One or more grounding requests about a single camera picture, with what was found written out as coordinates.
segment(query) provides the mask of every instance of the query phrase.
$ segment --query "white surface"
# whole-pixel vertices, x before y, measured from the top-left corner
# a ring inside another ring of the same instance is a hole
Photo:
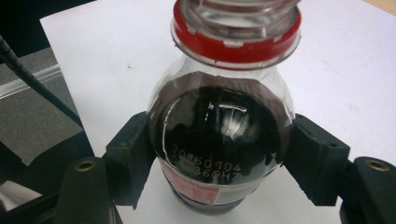
[[[97,156],[135,113],[180,52],[169,24],[174,1],[97,1],[41,22]],[[297,113],[352,147],[350,159],[396,163],[396,17],[362,1],[303,1],[303,38],[279,66]],[[154,162],[137,210],[124,223],[340,223],[315,207],[285,168],[230,214],[206,217],[180,205]]]

